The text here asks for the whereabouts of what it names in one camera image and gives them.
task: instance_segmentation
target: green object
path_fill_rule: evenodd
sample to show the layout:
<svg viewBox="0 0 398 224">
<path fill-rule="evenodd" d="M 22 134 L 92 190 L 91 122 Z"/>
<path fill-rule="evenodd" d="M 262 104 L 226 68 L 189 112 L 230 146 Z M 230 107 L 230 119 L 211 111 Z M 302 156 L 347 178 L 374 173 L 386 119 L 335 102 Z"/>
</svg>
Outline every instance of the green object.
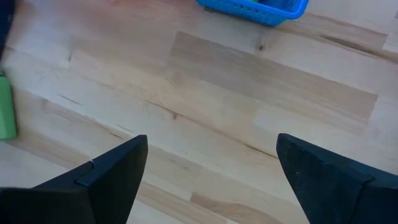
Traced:
<svg viewBox="0 0 398 224">
<path fill-rule="evenodd" d="M 0 72 L 0 140 L 17 136 L 10 81 Z"/>
</svg>

